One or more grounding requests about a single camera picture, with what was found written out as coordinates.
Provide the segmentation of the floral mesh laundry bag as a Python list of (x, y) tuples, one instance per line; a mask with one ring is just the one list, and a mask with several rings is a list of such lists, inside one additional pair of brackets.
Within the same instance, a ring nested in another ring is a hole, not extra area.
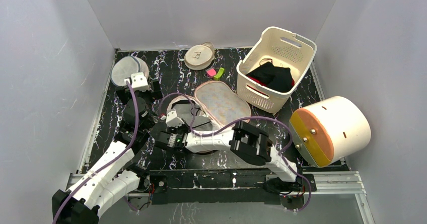
[[(235, 120), (251, 116), (249, 104), (242, 100), (223, 82), (209, 81), (196, 88), (193, 96), (181, 93), (172, 93), (173, 99), (169, 103), (166, 113), (173, 109), (175, 104), (189, 103), (192, 109), (198, 105), (206, 116), (212, 121), (213, 130), (217, 132), (224, 128), (232, 127)], [(192, 124), (185, 123), (190, 131), (193, 130)]]

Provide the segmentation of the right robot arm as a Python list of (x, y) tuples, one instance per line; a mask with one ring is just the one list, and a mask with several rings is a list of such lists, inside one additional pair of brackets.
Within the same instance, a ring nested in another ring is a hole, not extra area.
[(244, 121), (232, 127), (214, 131), (192, 132), (186, 126), (161, 131), (155, 146), (181, 153), (231, 151), (244, 162), (268, 168), (264, 188), (272, 193), (289, 195), (292, 192), (312, 193), (311, 181), (298, 171), (297, 164), (287, 160), (272, 144), (267, 132)]

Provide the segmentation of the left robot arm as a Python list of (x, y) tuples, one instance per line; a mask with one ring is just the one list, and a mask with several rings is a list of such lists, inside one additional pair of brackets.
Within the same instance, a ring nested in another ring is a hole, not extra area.
[(148, 172), (136, 164), (122, 168), (146, 145), (156, 124), (151, 110), (154, 100), (162, 98), (158, 79), (126, 79), (126, 86), (116, 89), (125, 104), (119, 131), (102, 157), (66, 191), (52, 197), (53, 223), (98, 223), (101, 216), (134, 190), (150, 187)]

